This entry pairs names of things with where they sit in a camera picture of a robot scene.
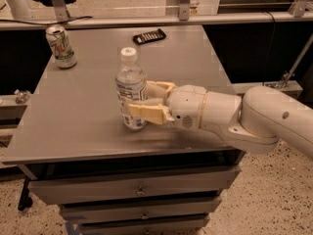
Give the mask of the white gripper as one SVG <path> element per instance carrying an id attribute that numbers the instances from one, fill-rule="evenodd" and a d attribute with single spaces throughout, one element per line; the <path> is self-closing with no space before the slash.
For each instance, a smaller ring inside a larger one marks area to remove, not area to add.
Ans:
<path id="1" fill-rule="evenodd" d="M 177 87 L 172 82 L 151 80 L 147 82 L 146 88 L 149 98 L 168 98 L 169 108 L 163 104 L 151 106 L 129 104 L 127 108 L 131 116 L 154 124 L 174 121 L 174 126 L 180 129 L 199 129 L 201 106 L 206 94 L 205 88 L 195 85 Z"/>

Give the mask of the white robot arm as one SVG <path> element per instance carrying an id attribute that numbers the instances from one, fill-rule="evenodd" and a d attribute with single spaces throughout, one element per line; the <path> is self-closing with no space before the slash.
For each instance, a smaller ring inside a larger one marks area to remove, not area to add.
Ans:
<path id="1" fill-rule="evenodd" d="M 313 159 L 313 110 L 275 88 L 255 86 L 237 96 L 149 81 L 147 90 L 147 100 L 126 103 L 131 116 L 212 132 L 228 145 L 253 154 L 266 154 L 284 140 Z"/>

